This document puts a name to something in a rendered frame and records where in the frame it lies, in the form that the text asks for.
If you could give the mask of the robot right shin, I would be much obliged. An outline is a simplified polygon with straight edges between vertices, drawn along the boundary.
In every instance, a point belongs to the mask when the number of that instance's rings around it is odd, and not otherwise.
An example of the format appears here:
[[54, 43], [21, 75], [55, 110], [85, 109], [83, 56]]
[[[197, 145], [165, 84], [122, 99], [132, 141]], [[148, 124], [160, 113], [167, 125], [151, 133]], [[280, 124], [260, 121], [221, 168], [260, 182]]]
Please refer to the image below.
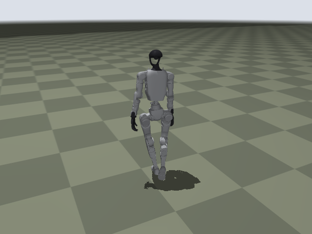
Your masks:
[[160, 146], [161, 167], [162, 166], [165, 167], [165, 160], [166, 160], [167, 148], [168, 148], [167, 144], [168, 144], [168, 138], [166, 138], [166, 145]]

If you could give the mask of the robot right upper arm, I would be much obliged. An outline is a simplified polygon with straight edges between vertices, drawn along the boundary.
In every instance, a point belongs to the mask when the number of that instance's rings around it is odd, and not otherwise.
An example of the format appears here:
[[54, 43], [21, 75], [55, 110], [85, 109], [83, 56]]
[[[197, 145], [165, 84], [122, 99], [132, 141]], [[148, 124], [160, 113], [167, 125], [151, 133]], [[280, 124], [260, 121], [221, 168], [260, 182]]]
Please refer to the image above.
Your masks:
[[174, 74], [171, 72], [167, 72], [168, 74], [168, 79], [167, 79], [167, 97], [172, 97], [173, 96], [173, 88], [174, 88]]

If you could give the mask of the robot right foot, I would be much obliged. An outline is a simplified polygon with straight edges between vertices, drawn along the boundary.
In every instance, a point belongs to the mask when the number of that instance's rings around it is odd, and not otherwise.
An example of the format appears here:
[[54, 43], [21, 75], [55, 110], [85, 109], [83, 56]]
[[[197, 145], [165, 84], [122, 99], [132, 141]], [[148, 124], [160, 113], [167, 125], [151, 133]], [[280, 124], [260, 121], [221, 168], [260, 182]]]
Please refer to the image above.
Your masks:
[[166, 177], [166, 168], [164, 166], [162, 166], [160, 168], [159, 174], [158, 174], [158, 179], [159, 180], [164, 180]]

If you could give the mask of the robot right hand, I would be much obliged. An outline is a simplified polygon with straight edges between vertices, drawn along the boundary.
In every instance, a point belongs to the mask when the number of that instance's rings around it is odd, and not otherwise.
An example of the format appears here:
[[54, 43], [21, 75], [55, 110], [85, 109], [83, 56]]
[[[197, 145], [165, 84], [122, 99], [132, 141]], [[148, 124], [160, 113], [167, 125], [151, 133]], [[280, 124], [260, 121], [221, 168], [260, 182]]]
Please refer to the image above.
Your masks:
[[[172, 113], [172, 116], [173, 116], [173, 113], [174, 113], [173, 109], [171, 109], [171, 113]], [[173, 119], [171, 120], [171, 126], [173, 126], [173, 124], [174, 124], [174, 116], [173, 116]]]

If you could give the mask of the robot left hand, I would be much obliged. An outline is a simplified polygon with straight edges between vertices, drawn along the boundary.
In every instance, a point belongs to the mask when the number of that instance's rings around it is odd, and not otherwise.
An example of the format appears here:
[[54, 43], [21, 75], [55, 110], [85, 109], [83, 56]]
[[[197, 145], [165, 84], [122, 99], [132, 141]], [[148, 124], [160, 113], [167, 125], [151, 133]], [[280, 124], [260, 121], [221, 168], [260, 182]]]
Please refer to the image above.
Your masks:
[[131, 126], [132, 126], [132, 129], [134, 130], [134, 131], [137, 131], [138, 129], [136, 129], [135, 128], [135, 126], [137, 126], [137, 124], [136, 124], [136, 122], [135, 122], [135, 118], [136, 118], [137, 116], [135, 116], [135, 112], [132, 112], [131, 113]]

